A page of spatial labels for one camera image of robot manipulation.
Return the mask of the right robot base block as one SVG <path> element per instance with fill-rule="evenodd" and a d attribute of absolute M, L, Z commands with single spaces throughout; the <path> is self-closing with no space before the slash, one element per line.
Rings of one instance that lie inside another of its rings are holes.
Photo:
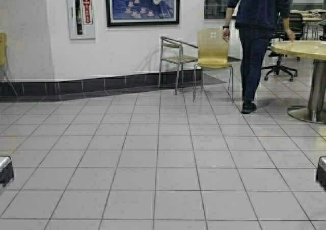
<path fill-rule="evenodd" d="M 320 157 L 318 160 L 318 166 L 316 171 L 316 181 L 326 189 L 326 156 Z"/>

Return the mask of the person's right hand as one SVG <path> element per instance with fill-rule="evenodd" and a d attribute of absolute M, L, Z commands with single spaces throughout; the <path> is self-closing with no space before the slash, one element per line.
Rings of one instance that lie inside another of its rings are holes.
<path fill-rule="evenodd" d="M 285 29 L 288 39 L 293 42 L 295 40 L 295 33 L 291 29 Z"/>

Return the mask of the person's left hand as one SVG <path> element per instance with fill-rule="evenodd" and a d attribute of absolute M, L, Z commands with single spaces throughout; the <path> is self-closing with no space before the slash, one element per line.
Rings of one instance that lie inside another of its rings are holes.
<path fill-rule="evenodd" d="M 229 38 L 230 38 L 230 29 L 229 28 L 223 29 L 222 38 L 224 41 L 229 42 Z"/>

